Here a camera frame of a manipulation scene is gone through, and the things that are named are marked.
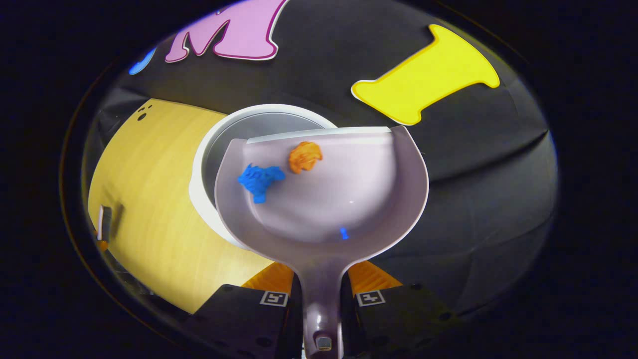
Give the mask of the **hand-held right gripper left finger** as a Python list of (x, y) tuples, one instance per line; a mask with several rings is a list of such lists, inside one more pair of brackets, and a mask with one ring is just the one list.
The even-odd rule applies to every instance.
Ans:
[(297, 276), (273, 263), (242, 286), (220, 286), (184, 328), (213, 359), (303, 359), (301, 325)]

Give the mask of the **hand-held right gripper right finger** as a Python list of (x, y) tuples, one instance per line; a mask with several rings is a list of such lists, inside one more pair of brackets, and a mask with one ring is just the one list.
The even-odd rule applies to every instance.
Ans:
[(341, 289), (346, 359), (421, 359), (461, 324), (423, 284), (402, 284), (368, 261), (346, 271)]

